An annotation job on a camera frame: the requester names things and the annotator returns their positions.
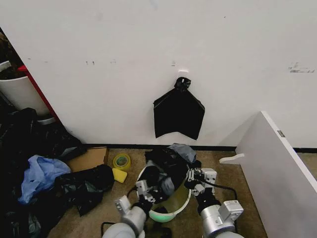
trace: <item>wall scuff mark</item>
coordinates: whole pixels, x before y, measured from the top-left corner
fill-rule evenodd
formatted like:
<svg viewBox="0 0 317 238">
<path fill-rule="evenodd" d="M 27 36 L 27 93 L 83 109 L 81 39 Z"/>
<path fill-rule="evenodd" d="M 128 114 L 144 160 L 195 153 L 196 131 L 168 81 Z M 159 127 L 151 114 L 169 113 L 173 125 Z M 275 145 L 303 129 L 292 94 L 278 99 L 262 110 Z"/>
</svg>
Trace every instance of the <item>wall scuff mark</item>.
<svg viewBox="0 0 317 238">
<path fill-rule="evenodd" d="M 307 67 L 301 67 L 299 62 L 292 63 L 292 67 L 288 67 L 290 73 L 314 73 L 314 69 L 310 69 Z"/>
</svg>

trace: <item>yellow sponge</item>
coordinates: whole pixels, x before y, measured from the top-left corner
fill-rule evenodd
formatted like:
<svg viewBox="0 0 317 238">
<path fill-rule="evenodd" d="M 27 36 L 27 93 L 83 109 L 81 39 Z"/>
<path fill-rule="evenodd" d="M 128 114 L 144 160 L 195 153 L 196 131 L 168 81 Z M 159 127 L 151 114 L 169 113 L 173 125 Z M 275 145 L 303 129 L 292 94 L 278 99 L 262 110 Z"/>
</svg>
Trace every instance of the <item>yellow sponge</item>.
<svg viewBox="0 0 317 238">
<path fill-rule="evenodd" d="M 128 173 L 122 170 L 118 170 L 116 168 L 112 168 L 114 180 L 123 183 L 128 176 Z"/>
</svg>

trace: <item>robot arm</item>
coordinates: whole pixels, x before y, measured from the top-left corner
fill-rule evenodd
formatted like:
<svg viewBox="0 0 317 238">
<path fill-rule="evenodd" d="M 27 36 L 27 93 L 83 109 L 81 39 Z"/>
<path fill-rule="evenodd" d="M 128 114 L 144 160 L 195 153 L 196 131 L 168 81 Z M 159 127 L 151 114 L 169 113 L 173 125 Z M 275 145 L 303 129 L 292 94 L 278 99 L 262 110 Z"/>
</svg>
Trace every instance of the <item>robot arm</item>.
<svg viewBox="0 0 317 238">
<path fill-rule="evenodd" d="M 216 171 L 213 169 L 189 169 L 184 185 L 192 190 L 198 203 L 198 213 L 203 220 L 204 238 L 243 238 L 234 233 L 234 221 L 241 215 L 243 208 L 237 200 L 225 201 L 221 204 L 214 196 Z M 148 218 L 153 203 L 161 197 L 157 196 L 155 187 L 148 187 L 147 180 L 136 182 L 139 201 L 131 206 L 127 196 L 115 201 L 121 214 L 120 223 L 109 227 L 103 238 L 143 238 L 144 223 Z"/>
<path fill-rule="evenodd" d="M 235 230 L 234 221 L 243 208 L 237 200 L 221 204 L 214 196 L 216 171 L 213 169 L 190 169 L 184 185 L 192 190 L 198 203 L 198 213 L 203 219 L 204 238 L 242 238 Z"/>
</svg>

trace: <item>black cable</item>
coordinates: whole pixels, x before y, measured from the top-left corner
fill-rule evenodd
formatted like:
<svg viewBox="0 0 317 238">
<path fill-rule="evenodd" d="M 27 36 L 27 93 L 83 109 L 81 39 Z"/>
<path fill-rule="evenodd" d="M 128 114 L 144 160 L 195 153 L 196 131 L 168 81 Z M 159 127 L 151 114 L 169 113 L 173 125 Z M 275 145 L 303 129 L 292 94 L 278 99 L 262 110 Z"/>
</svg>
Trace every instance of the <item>black cable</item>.
<svg viewBox="0 0 317 238">
<path fill-rule="evenodd" d="M 131 188 L 130 191 L 128 191 L 128 193 L 127 193 L 127 197 L 129 198 L 130 193 L 131 193 L 132 191 L 136 191 L 136 190 L 137 190 L 137 187 L 136 187 L 136 186 L 134 186 L 133 188 Z"/>
<path fill-rule="evenodd" d="M 214 186 L 214 187 L 219 187 L 219 188 L 222 188 L 222 189 L 228 189 L 228 190 L 233 191 L 233 193 L 234 193 L 234 199 L 235 199 L 235 200 L 238 200 L 237 192 L 236 192 L 236 190 L 234 190 L 233 188 L 231 188 L 231 187 L 226 187 L 226 186 L 222 186 L 222 185 L 217 185 L 217 184 L 208 182 L 208 181 L 206 181 L 206 180 L 203 179 L 203 178 L 199 178 L 199 180 L 202 181 L 202 182 L 205 182 L 205 183 L 207 183 L 207 184 L 209 184 L 209 185 L 211 185 L 211 186 Z M 237 220 L 234 221 L 234 227 L 235 227 L 236 233 L 238 233 Z"/>
<path fill-rule="evenodd" d="M 115 224 L 114 222 L 102 222 L 101 224 L 101 237 L 104 235 L 104 225 L 113 225 Z"/>
<path fill-rule="evenodd" d="M 231 187 L 226 187 L 226 186 L 223 186 L 223 185 L 217 185 L 217 184 L 208 182 L 208 181 L 206 181 L 206 180 L 204 180 L 204 179 L 202 179 L 202 178 L 199 178 L 199 180 L 202 181 L 202 182 L 205 182 L 205 183 L 207 183 L 207 184 L 209 184 L 209 185 L 211 185 L 211 186 L 214 186 L 214 187 L 219 187 L 219 188 L 222 188 L 222 189 L 228 189 L 228 190 L 233 191 L 233 193 L 234 193 L 234 199 L 235 199 L 235 200 L 238 200 L 237 192 L 236 192 L 236 190 L 234 190 L 233 188 L 231 188 Z"/>
</svg>

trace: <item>black baseboard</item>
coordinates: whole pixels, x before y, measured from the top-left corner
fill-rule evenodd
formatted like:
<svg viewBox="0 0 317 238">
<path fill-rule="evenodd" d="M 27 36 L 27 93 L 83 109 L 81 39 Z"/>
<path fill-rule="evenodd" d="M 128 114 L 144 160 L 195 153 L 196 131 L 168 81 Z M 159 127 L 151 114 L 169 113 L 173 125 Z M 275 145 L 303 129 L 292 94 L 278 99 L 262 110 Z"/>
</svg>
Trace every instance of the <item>black baseboard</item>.
<svg viewBox="0 0 317 238">
<path fill-rule="evenodd" d="M 105 146 L 113 149 L 159 149 L 166 148 L 168 145 L 138 145 L 138 144 L 85 144 L 87 148 Z M 236 146 L 204 146 L 192 145 L 194 150 L 208 151 L 235 151 Z M 317 153 L 317 148 L 293 148 L 296 153 Z"/>
<path fill-rule="evenodd" d="M 296 153 L 314 153 L 317 154 L 317 148 L 293 148 Z"/>
</svg>

